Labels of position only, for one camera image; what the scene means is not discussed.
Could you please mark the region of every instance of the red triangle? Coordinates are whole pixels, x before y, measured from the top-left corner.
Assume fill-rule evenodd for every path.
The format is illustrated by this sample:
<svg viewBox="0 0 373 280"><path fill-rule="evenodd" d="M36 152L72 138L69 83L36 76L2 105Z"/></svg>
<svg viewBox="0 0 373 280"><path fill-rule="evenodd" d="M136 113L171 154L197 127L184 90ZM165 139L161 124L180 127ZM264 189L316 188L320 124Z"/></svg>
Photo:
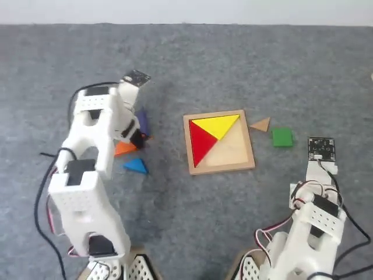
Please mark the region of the red triangle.
<svg viewBox="0 0 373 280"><path fill-rule="evenodd" d="M189 121L189 129L191 131L194 167L196 167L213 145L215 145L217 138L192 121Z"/></svg>

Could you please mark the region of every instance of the purple triangle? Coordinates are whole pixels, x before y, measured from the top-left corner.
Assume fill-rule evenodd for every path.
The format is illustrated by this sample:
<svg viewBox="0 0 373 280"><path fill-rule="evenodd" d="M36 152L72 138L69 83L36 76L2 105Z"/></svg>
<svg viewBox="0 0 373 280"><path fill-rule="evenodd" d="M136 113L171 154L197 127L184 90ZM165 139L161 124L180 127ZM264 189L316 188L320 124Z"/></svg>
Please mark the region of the purple triangle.
<svg viewBox="0 0 373 280"><path fill-rule="evenodd" d="M135 115L139 119L141 133L145 134L146 136L150 136L145 109L142 107L139 111L135 113Z"/></svg>

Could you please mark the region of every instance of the tangram puzzle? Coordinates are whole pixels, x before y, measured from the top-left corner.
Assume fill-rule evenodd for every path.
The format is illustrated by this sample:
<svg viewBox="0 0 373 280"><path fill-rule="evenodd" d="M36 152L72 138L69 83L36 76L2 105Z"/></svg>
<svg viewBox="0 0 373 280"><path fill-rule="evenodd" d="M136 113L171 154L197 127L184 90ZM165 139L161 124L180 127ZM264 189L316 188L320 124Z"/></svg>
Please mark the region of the tangram puzzle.
<svg viewBox="0 0 373 280"><path fill-rule="evenodd" d="M255 167L243 110L184 116L191 174Z"/></svg>

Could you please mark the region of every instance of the blue triangle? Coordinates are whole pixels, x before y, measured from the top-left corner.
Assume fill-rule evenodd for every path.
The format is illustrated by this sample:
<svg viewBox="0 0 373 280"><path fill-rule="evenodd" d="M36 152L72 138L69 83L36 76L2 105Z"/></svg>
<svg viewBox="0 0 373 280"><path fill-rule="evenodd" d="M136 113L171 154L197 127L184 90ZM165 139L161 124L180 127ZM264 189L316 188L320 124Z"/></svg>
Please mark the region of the blue triangle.
<svg viewBox="0 0 373 280"><path fill-rule="evenodd" d="M147 168L142 159L132 159L129 162L123 164L123 168L127 168L128 170L132 170L135 172L147 174Z"/></svg>
<svg viewBox="0 0 373 280"><path fill-rule="evenodd" d="M150 130L147 124L145 109L142 107L139 111L135 113L135 115L137 116L140 123L140 131L144 133L146 136L150 136Z"/></svg>

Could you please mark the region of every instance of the small wooden triangle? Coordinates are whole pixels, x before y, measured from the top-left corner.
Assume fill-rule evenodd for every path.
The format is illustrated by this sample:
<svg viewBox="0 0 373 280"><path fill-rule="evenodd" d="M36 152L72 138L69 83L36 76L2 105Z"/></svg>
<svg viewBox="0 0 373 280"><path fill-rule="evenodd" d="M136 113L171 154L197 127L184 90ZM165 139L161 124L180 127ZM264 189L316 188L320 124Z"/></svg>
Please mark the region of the small wooden triangle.
<svg viewBox="0 0 373 280"><path fill-rule="evenodd" d="M136 150L137 150L136 147L132 143L119 142L117 144L117 146L115 147L114 156L115 157L121 156L121 155L124 155L126 153L132 153L132 152L134 152Z"/></svg>
<svg viewBox="0 0 373 280"><path fill-rule="evenodd" d="M252 125L250 125L251 128L255 128L256 130L267 132L268 126L269 126L269 118L265 118L264 120L258 121Z"/></svg>

